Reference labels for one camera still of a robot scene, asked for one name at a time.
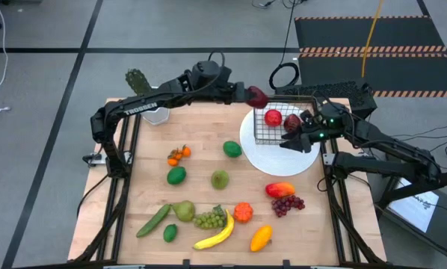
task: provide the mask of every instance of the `banana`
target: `banana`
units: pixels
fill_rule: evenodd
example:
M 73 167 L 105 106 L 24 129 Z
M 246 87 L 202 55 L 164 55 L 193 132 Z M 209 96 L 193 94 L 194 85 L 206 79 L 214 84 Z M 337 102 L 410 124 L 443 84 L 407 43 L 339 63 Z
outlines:
M 219 244 L 222 241 L 224 241 L 225 239 L 227 239 L 230 236 L 230 234 L 232 234 L 232 230 L 233 230 L 235 221 L 233 220 L 233 217 L 229 213 L 228 209 L 226 209 L 225 212 L 226 212 L 226 226 L 222 230 L 222 232 L 220 232 L 216 236 L 212 236 L 210 238 L 198 241 L 197 243 L 195 243 L 194 249 L 203 250 L 203 249 L 206 249 L 209 247 L 213 247 L 214 245 Z

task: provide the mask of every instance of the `wooden table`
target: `wooden table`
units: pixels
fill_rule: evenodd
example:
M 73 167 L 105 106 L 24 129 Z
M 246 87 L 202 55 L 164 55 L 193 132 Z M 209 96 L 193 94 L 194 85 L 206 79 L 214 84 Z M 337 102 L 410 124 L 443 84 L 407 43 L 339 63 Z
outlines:
M 334 101 L 349 105 L 347 99 Z M 169 122 L 164 125 L 151 126 L 141 121 L 119 264 L 180 265 L 183 259 L 190 259 L 193 265 L 281 265 L 283 259 L 289 259 L 292 265 L 338 264 L 327 194 L 316 188 L 318 180 L 323 177 L 320 157 L 308 170 L 282 178 L 257 170 L 244 154 L 237 159 L 224 155 L 224 141 L 239 142 L 241 121 L 249 111 L 251 108 L 243 104 L 194 103 L 173 109 Z M 120 136 L 119 131 L 118 126 L 114 137 L 116 140 Z M 132 128 L 129 128 L 127 149 L 131 131 Z M 192 156 L 180 163 L 187 170 L 187 178 L 181 185 L 169 185 L 166 180 L 170 169 L 166 162 L 167 155 L 183 144 L 192 150 Z M 357 152 L 343 139 L 338 140 L 338 146 L 341 151 Z M 210 175 L 215 170 L 226 170 L 230 175 L 229 185 L 222 191 L 216 191 L 211 186 Z M 104 166 L 91 168 L 85 191 L 106 173 Z M 356 175 L 366 179 L 365 173 Z M 292 209 L 285 217 L 275 216 L 271 199 L 265 195 L 264 188 L 268 183 L 279 181 L 293 183 L 296 195 L 305 200 L 304 210 Z M 346 180 L 346 185 L 355 228 L 374 252 L 386 260 L 368 186 L 351 178 Z M 81 254 L 100 229 L 109 186 L 110 180 L 84 202 L 70 248 L 70 259 Z M 147 237 L 135 237 L 162 205 L 183 200 L 194 202 L 197 213 L 210 211 L 218 204 L 233 213 L 233 207 L 238 202 L 249 202 L 254 216 L 247 224 L 236 223 L 232 235 L 225 242 L 207 250 L 197 251 L 192 246 L 216 231 L 201 230 L 195 228 L 193 223 L 183 223 L 173 211 Z M 177 224 L 179 233 L 175 241 L 169 244 L 162 239 L 162 232 L 171 223 Z M 253 233 L 266 224 L 274 230 L 272 243 L 259 253 L 251 253 Z M 344 228 L 342 234 L 346 243 L 345 255 L 347 260 L 351 260 Z M 108 237 L 108 242 L 112 242 L 114 231 Z M 110 257 L 110 249 L 109 246 L 106 248 L 107 258 Z

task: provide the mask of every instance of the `yellow cable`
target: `yellow cable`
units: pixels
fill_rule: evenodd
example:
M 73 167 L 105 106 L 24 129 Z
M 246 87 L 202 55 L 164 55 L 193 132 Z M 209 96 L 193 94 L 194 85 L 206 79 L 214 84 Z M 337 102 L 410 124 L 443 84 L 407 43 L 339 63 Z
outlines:
M 363 64 L 361 66 L 361 77 L 365 77 L 365 63 L 366 63 L 366 53 L 368 53 L 368 47 L 370 46 L 370 40 L 372 40 L 373 29 L 376 25 L 376 21 L 380 16 L 381 6 L 383 5 L 384 0 L 380 0 L 380 4 L 378 4 L 378 9 L 376 10 L 376 15 L 374 15 L 372 28 L 370 29 L 370 34 L 368 35 L 368 39 L 366 40 L 365 54 L 363 55 Z

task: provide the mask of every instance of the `wire basket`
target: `wire basket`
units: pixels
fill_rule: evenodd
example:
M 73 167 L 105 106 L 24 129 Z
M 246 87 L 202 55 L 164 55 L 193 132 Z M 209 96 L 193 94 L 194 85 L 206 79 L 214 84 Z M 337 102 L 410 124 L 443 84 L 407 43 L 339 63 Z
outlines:
M 278 145 L 285 140 L 282 135 L 286 134 L 283 128 L 285 118 L 290 114 L 295 114 L 300 117 L 300 114 L 306 109 L 312 108 L 311 102 L 308 100 L 295 99 L 290 102 L 270 102 L 265 108 L 253 109 L 253 135 L 255 143 L 261 145 Z M 271 109 L 276 109 L 282 114 L 282 123 L 277 127 L 268 126 L 265 123 L 265 113 Z

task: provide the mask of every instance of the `grape bunch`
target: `grape bunch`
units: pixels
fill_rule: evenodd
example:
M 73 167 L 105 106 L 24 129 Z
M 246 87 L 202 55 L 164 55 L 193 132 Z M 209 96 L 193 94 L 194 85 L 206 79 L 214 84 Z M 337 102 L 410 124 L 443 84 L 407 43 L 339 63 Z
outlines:
M 201 229 L 215 229 L 225 227 L 225 216 L 217 211 L 198 214 L 194 218 L 194 225 Z
M 283 197 L 271 201 L 271 208 L 275 211 L 275 214 L 277 214 L 278 217 L 282 217 L 292 208 L 298 208 L 298 210 L 304 209 L 305 204 L 303 199 L 292 195 L 290 197 Z

